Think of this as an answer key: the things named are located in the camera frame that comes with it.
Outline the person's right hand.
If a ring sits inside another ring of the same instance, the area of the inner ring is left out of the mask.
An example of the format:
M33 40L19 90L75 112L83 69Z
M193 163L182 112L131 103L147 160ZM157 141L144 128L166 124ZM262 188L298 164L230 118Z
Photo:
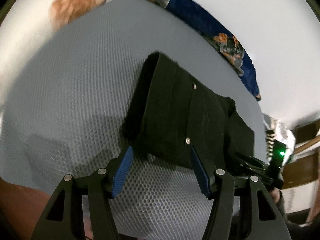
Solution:
M270 191L270 196L273 199L273 201L275 202L281 215L284 216L285 209L284 209L284 198L283 198L282 192L278 188L274 188L272 191Z

